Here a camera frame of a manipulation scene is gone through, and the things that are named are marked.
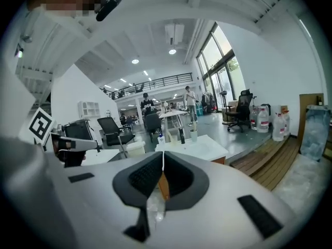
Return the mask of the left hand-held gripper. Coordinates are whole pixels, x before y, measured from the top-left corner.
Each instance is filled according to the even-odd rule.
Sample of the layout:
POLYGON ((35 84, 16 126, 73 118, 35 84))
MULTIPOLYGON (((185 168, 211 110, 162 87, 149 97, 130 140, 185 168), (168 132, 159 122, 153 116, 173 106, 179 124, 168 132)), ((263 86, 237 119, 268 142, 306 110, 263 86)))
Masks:
POLYGON ((28 133, 33 138, 34 145, 39 145, 47 152, 51 151, 65 168, 81 166, 86 152, 98 148, 98 142, 82 139, 65 139, 52 132, 55 120, 39 108, 28 124, 28 133))

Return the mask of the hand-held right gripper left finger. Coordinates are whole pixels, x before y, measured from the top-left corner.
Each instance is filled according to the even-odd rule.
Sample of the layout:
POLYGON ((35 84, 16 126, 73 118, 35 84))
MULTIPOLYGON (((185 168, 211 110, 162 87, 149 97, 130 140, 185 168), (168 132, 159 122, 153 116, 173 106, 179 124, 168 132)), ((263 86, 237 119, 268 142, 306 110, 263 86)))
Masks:
POLYGON ((147 205, 161 177, 162 154, 65 169, 77 197, 76 209, 88 219, 85 224, 92 248, 164 249, 164 241, 154 241, 147 205))

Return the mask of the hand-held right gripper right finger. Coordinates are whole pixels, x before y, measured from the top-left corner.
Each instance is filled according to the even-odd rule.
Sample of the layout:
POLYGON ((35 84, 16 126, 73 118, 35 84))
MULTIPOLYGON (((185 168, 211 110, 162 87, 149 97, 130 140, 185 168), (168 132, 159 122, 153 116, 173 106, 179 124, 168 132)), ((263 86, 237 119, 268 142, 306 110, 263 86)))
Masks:
POLYGON ((280 198, 244 173, 226 165, 175 153, 184 161, 202 169, 210 185, 192 208, 166 212, 155 231, 156 249, 278 249, 290 240, 296 215, 280 198), (243 197, 252 196, 278 223, 270 229, 259 211, 256 227, 243 197))

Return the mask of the brown paper piece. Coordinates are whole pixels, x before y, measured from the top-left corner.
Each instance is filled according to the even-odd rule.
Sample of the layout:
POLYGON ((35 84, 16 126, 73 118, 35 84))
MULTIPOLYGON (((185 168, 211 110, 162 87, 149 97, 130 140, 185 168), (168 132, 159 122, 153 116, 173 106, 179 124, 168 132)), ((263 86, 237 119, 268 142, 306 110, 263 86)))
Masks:
POLYGON ((147 200, 148 222, 152 229, 163 221, 166 202, 170 198, 169 184, 164 174, 164 152, 162 152, 162 173, 155 189, 147 200))

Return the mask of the beige plastic bin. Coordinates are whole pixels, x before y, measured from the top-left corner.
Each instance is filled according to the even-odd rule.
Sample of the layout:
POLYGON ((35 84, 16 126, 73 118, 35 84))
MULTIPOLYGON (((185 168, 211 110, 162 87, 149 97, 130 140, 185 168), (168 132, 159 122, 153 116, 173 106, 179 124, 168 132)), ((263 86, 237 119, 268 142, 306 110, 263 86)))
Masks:
POLYGON ((134 158, 137 156, 144 155, 146 153, 144 146, 145 146, 144 141, 128 144, 127 145, 128 157, 134 158))

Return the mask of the large white washbasin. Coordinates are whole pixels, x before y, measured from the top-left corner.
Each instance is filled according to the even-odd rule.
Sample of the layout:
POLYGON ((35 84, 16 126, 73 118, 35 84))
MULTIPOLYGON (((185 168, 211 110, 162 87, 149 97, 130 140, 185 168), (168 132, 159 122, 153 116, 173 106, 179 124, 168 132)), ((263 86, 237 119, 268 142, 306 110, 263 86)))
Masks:
POLYGON ((208 135, 197 137, 196 142, 193 142, 192 139, 186 139, 184 144, 181 141, 158 144, 155 151, 171 151, 206 161, 225 160, 228 155, 228 150, 208 135))

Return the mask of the brown wooden platform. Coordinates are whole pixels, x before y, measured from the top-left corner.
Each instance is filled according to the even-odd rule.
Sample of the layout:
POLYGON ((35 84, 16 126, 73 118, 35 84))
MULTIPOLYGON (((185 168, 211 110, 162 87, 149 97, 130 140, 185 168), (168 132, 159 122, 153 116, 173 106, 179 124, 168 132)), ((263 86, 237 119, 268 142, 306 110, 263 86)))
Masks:
POLYGON ((250 153, 232 162, 230 166, 272 191, 292 166, 299 149, 300 143, 293 136, 288 136, 281 142, 269 139, 250 153))

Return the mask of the clear water jug red label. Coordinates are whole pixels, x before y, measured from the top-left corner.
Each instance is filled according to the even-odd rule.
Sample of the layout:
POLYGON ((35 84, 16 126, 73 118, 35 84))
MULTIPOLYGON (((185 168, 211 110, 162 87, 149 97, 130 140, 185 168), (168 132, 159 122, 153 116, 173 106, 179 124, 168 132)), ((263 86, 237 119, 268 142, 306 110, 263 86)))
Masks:
POLYGON ((289 136, 290 134, 290 116, 289 116, 289 111, 284 109, 283 110, 283 118, 284 118, 284 123, 285 123, 285 128, 284 128, 284 136, 289 136))
POLYGON ((250 113, 250 123, 252 130, 257 130, 257 116, 258 116, 258 109, 257 107, 253 107, 250 113))
POLYGON ((273 121, 272 139, 281 142, 284 139, 285 122, 281 113, 276 114, 273 121))
POLYGON ((260 107, 259 114, 257 116, 257 132, 268 133, 269 130, 269 113, 266 107, 260 107))

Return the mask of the white table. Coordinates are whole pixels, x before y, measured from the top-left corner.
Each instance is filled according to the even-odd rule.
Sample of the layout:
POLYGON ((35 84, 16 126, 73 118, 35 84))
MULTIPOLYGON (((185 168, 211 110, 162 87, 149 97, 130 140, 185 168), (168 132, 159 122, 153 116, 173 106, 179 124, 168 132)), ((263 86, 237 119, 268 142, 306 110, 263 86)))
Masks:
POLYGON ((163 135, 165 137, 165 141, 168 143, 170 142, 170 136, 169 133, 171 131, 179 131, 180 128, 183 128, 183 124, 182 124, 182 116, 187 115, 187 111, 184 110, 172 110, 169 111, 167 113, 163 113, 159 116, 159 118, 161 120, 164 121, 164 131, 163 131, 163 135), (168 118, 171 118, 171 120, 176 120, 175 124, 173 124, 172 128, 168 127, 168 118))

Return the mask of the black high-back office chair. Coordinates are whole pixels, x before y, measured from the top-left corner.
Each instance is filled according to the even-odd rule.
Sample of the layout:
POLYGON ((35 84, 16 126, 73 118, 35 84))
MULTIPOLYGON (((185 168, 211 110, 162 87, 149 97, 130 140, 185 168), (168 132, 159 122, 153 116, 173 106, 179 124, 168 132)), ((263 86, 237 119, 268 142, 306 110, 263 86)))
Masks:
POLYGON ((230 132, 230 129, 238 126, 240 131, 243 132, 243 126, 248 126, 251 128, 250 123, 250 103, 253 99, 253 94, 249 89, 241 91, 241 94, 238 98, 238 103, 234 112, 226 110, 226 117, 235 119, 234 123, 229 123, 227 131, 230 132))

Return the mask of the black mezzanine railing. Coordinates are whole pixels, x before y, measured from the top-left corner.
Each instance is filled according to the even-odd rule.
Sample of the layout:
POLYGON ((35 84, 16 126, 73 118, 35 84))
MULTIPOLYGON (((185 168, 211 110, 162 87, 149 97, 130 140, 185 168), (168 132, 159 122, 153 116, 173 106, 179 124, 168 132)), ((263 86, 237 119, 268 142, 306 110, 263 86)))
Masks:
POLYGON ((100 89, 104 94, 110 97, 112 100, 124 98, 132 94, 137 94, 141 92, 147 92, 149 90, 156 90, 162 87, 169 87, 173 85, 178 85, 182 83, 193 82, 192 73, 178 74, 168 77, 163 77, 154 80, 148 80, 139 84, 132 84, 131 86, 119 89, 119 90, 106 90, 100 89))

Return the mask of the black standing fan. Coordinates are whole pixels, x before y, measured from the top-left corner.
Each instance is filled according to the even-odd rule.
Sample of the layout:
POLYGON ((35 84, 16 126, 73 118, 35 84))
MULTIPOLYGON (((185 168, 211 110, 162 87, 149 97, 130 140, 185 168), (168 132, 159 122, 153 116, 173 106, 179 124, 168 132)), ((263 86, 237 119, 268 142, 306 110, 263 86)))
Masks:
POLYGON ((228 106, 227 106, 227 101, 226 101, 227 91, 226 90, 221 91, 220 96, 222 99, 223 108, 226 110, 226 112, 228 112, 228 106))

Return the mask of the clear plastic wrapped bundle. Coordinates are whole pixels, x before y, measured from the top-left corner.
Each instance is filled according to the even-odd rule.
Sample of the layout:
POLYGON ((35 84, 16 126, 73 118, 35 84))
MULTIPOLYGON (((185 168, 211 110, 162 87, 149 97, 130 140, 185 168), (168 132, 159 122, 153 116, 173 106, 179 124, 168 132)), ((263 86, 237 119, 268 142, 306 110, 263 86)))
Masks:
POLYGON ((328 138, 331 111, 325 105, 308 105, 300 153, 319 162, 328 138))

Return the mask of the ceiling air conditioner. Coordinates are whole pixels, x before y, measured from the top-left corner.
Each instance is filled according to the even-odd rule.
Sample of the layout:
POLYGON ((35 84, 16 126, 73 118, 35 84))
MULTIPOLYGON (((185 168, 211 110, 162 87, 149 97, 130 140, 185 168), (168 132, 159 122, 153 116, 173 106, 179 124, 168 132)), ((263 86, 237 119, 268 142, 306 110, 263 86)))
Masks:
POLYGON ((184 24, 167 24, 165 26, 165 36, 168 45, 178 45, 183 41, 184 24))

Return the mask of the tall glass window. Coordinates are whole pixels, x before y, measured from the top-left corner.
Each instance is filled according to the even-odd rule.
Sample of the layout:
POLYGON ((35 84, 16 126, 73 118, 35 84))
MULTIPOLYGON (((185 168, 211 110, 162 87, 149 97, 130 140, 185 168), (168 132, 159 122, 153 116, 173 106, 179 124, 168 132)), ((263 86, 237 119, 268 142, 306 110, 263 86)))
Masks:
POLYGON ((212 111, 226 112, 220 92, 227 91, 229 111, 235 111, 241 91, 246 90, 238 59, 221 27, 214 23, 196 56, 202 93, 212 100, 212 111))

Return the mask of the black chair with white frame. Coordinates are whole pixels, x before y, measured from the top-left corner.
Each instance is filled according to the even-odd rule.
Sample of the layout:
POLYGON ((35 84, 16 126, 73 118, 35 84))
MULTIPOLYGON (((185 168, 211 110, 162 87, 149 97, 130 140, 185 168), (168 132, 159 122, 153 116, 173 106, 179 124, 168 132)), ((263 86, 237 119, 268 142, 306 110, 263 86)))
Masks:
POLYGON ((63 126, 66 137, 82 140, 94 140, 90 125, 86 120, 78 120, 63 126))

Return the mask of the white wall shelf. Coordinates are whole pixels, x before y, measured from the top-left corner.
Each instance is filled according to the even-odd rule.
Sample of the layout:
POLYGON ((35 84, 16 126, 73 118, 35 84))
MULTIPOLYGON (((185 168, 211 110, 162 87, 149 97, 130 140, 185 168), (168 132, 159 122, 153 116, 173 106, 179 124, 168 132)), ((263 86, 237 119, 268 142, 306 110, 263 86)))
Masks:
POLYGON ((78 102, 78 113, 81 119, 91 118, 91 117, 100 117, 100 107, 98 102, 78 102))

